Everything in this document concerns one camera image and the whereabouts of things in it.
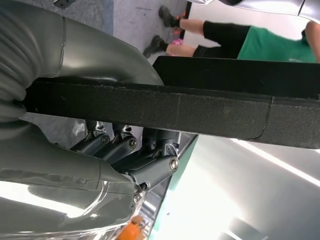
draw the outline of floor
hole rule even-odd
[[[164,27],[158,16],[161,5],[168,6],[174,15],[182,15],[186,0],[77,0],[66,9],[54,6],[54,0],[20,0],[64,17],[78,21],[122,41],[140,51],[146,48],[155,34],[171,41],[174,31]],[[153,63],[158,55],[149,61]],[[85,135],[85,121],[66,117],[27,113],[23,118],[40,127],[49,141],[70,148]],[[111,132],[110,124],[106,124]],[[135,128],[137,134],[140,128]]]

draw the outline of sneaker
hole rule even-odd
[[[163,50],[160,47],[161,42],[164,42],[164,40],[159,35],[154,36],[151,40],[150,44],[143,51],[143,55],[149,59],[152,54],[163,52]]]
[[[168,27],[173,28],[175,26],[176,19],[174,16],[172,16],[170,10],[166,6],[163,6],[163,5],[161,6],[158,9],[158,16],[161,19],[162,19],[163,24],[167,28]]]

